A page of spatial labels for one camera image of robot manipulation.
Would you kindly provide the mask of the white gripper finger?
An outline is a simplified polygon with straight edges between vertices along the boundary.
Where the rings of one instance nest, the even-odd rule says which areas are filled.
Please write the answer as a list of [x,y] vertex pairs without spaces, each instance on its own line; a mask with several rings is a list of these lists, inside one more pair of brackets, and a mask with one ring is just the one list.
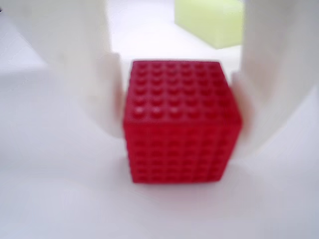
[[85,112],[123,136],[121,59],[111,49],[104,0],[7,0],[4,11]]
[[262,149],[319,81],[319,3],[247,0],[232,90],[243,119],[234,158]]

